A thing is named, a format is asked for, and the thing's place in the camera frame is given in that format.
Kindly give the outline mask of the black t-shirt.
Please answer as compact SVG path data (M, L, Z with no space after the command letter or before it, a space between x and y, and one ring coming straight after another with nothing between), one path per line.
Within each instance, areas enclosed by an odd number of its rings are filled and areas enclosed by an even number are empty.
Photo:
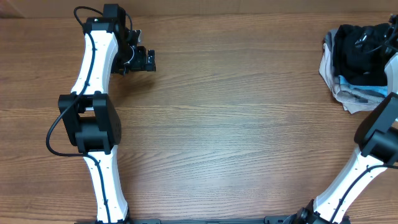
M387 86L384 67L392 54L385 53L388 23L375 26L339 26L333 40L334 76L358 86Z

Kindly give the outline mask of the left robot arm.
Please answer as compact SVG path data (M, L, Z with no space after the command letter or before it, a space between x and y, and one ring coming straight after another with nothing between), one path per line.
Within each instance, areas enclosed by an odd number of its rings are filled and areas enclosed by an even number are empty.
M118 171L121 120L109 97L112 74L154 72L155 52L141 46L141 30L118 4L105 4L97 17L80 22L85 53L79 76L58 99L59 117L76 157L86 162L97 203L95 223L132 223Z

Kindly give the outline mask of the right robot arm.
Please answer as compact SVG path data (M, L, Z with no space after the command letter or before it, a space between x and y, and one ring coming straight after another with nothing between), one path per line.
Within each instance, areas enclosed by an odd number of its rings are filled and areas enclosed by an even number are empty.
M349 223L345 213L359 194L386 169L397 168L397 16L376 26L343 24L330 30L319 74L344 110L370 114L338 176L285 223Z

